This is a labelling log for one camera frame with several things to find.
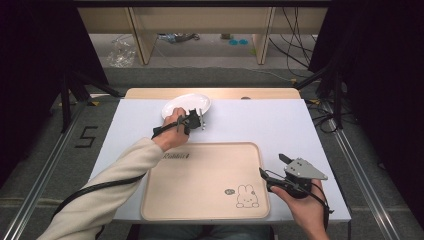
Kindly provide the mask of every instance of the bunny illustration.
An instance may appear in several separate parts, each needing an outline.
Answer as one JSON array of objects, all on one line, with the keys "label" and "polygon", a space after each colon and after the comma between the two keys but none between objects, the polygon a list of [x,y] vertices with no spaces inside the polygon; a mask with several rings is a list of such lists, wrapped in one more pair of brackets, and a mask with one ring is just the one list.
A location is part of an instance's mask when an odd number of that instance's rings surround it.
[{"label": "bunny illustration", "polygon": [[257,208],[259,207],[258,197],[253,190],[252,185],[240,185],[238,188],[237,207],[238,208]]}]

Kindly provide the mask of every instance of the person's hand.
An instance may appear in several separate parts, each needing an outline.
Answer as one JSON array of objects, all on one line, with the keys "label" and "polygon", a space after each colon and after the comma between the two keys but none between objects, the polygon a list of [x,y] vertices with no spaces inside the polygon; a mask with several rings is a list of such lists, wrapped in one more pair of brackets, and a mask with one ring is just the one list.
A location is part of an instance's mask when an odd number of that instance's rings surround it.
[{"label": "person's hand", "polygon": [[[183,108],[174,108],[172,115],[165,118],[162,127],[170,123],[176,122],[180,115],[185,117],[185,110]],[[187,140],[188,135],[184,133],[183,124],[180,124],[178,131],[177,127],[173,127],[153,138],[153,142],[159,145],[159,147],[164,152],[168,151],[171,148],[175,148],[186,143]]]},{"label": "person's hand", "polygon": [[[322,189],[320,180],[313,179],[312,183]],[[287,203],[294,220],[308,235],[308,239],[329,239],[324,228],[324,208],[321,203],[311,196],[303,199],[293,198],[284,189],[276,186],[271,187],[271,190]],[[311,192],[324,201],[323,194],[316,186],[312,185]]]}]

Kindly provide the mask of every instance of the white sleeve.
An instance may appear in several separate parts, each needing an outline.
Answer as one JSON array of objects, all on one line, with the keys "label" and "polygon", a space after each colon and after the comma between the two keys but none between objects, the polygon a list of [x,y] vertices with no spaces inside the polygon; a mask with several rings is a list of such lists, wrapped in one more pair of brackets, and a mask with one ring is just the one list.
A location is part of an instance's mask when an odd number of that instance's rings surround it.
[{"label": "white sleeve", "polygon": [[[163,151],[158,145],[143,138],[83,188],[141,176],[155,167],[162,156]],[[116,209],[135,192],[139,184],[140,181],[137,181],[109,187],[76,198],[56,214],[39,239],[94,239],[101,226],[112,221]]]}]

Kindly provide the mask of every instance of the white tabletop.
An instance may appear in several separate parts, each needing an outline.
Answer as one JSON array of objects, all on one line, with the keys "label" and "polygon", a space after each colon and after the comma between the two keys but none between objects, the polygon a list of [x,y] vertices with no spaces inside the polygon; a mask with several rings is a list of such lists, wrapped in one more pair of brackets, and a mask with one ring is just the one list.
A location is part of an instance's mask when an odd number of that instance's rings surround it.
[{"label": "white tabletop", "polygon": [[[126,148],[141,137],[151,137],[152,129],[162,125],[161,111],[167,102],[168,100],[156,99],[121,100],[91,177],[116,161]],[[330,215],[330,221],[350,221],[349,211],[303,100],[212,100],[204,120],[206,129],[192,130],[189,142],[253,142],[260,149],[264,168],[283,176],[285,164],[279,160],[278,154],[283,153],[290,158],[301,157],[329,178],[323,181],[323,187],[330,208],[335,210]],[[118,209],[114,220],[147,222],[140,214],[144,188],[145,179],[134,195]],[[195,223],[267,224],[293,220],[287,205],[273,193],[270,193],[270,204],[270,214],[263,219],[210,220]]]}]

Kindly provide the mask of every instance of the white plate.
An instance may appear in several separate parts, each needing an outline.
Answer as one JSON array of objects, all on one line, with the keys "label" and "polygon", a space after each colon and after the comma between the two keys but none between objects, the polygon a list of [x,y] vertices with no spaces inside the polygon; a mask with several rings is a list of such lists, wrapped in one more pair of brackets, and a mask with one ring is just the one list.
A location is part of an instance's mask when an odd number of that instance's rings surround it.
[{"label": "white plate", "polygon": [[162,108],[162,117],[165,119],[167,116],[172,115],[174,108],[182,107],[186,110],[186,114],[189,114],[189,110],[196,109],[197,114],[200,114],[199,108],[202,109],[202,114],[205,114],[211,106],[211,100],[203,95],[198,93],[190,93],[176,97],[169,101]]}]

